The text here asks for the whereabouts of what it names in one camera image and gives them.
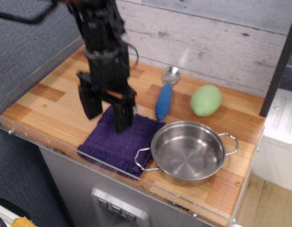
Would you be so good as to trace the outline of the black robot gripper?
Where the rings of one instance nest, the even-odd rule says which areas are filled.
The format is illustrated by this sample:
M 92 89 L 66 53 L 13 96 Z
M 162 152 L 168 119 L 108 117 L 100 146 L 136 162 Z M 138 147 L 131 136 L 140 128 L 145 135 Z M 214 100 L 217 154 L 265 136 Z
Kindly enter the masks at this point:
M 85 51 L 89 72 L 78 72 L 79 97 L 86 117 L 94 119 L 103 112 L 102 101 L 112 104 L 116 133 L 130 127 L 134 119 L 136 92 L 129 86 L 128 51 Z

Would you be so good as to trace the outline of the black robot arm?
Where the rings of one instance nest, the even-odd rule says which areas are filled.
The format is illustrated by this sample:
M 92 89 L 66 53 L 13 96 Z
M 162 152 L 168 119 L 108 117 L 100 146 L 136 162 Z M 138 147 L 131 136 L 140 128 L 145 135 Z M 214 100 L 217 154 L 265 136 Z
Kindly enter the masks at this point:
M 122 40 L 124 21 L 114 0 L 64 0 L 85 43 L 89 72 L 77 74 L 85 115 L 93 119 L 103 112 L 102 102 L 113 108 L 115 131 L 133 123 L 136 92 L 129 86 L 128 44 Z

